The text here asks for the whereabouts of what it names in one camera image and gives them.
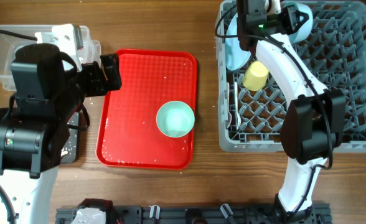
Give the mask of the light blue bowl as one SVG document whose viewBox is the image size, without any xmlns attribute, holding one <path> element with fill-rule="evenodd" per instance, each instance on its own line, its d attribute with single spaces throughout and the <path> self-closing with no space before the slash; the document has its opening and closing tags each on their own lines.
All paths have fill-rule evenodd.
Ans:
<svg viewBox="0 0 366 224">
<path fill-rule="evenodd" d="M 310 7 L 305 4 L 301 4 L 301 3 L 297 3 L 297 2 L 288 2 L 285 5 L 285 7 L 289 7 L 289 6 L 294 6 L 296 9 L 299 9 L 300 11 L 306 12 L 309 14 L 309 20 L 297 32 L 295 32 L 293 34 L 288 34 L 290 42 L 292 44 L 296 44 L 300 41 L 307 39 L 307 37 L 311 33 L 312 25 L 313 25 L 313 15 L 312 15 L 312 11 L 311 11 Z"/>
</svg>

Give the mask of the light blue plate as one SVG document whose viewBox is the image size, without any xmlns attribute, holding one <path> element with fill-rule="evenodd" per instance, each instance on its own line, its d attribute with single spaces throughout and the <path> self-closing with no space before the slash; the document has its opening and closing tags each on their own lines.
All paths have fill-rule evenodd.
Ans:
<svg viewBox="0 0 366 224">
<path fill-rule="evenodd" d="M 237 35 L 237 17 L 236 13 L 230 21 L 226 35 Z M 251 52 L 240 48 L 237 37 L 225 39 L 225 50 L 227 69 L 231 71 L 241 69 L 251 57 Z"/>
</svg>

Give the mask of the yellow plastic cup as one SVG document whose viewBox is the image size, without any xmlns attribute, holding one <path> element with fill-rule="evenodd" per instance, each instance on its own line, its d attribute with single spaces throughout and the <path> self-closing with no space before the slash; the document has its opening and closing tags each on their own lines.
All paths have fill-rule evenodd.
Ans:
<svg viewBox="0 0 366 224">
<path fill-rule="evenodd" d="M 242 84 L 250 91 L 258 91 L 266 85 L 269 70 L 258 60 L 252 62 L 244 74 Z"/>
</svg>

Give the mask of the rice and food scraps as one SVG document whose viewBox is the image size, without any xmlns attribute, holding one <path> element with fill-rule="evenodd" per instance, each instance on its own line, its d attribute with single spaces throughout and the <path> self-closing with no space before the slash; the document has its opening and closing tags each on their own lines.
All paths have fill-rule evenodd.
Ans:
<svg viewBox="0 0 366 224">
<path fill-rule="evenodd" d="M 68 124 L 76 125 L 79 124 L 79 121 L 80 121 L 79 113 L 74 113 L 73 116 L 68 121 Z M 69 133 L 70 136 L 61 151 L 61 163 L 63 164 L 72 163 L 77 156 L 78 130 L 69 129 Z"/>
</svg>

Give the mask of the green bowl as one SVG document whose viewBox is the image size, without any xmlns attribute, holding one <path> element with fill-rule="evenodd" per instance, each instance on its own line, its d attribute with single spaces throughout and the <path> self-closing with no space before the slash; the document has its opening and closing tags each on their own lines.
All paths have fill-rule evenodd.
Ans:
<svg viewBox="0 0 366 224">
<path fill-rule="evenodd" d="M 194 123 L 193 109 L 182 101 L 169 101 L 163 104 L 156 115 L 158 129 L 170 138 L 181 138 L 189 134 Z"/>
</svg>

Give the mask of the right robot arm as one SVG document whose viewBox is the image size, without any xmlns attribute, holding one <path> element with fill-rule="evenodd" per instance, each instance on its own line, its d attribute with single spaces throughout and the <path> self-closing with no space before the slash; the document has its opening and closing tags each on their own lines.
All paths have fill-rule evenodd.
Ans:
<svg viewBox="0 0 366 224">
<path fill-rule="evenodd" d="M 288 156 L 284 184 L 276 196 L 274 219 L 293 223 L 311 214 L 311 195 L 322 169 L 332 167 L 340 146 L 345 97 L 313 77 L 293 49 L 310 33 L 313 16 L 291 2 L 268 12 L 263 1 L 238 1 L 232 39 L 253 52 L 272 75 L 288 104 L 281 144 Z M 180 52 L 119 50 L 122 88 L 106 94 L 96 144 L 107 166 L 182 169 L 193 148 L 197 66 Z"/>
</svg>

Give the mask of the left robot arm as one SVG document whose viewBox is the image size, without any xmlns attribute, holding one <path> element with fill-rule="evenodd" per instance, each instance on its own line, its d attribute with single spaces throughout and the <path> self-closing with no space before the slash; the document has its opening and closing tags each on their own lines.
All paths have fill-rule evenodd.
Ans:
<svg viewBox="0 0 366 224">
<path fill-rule="evenodd" d="M 0 109 L 0 223 L 47 223 L 61 151 L 86 97 L 121 88 L 119 58 L 78 67 L 54 44 L 31 44 L 11 65 L 16 92 Z"/>
</svg>

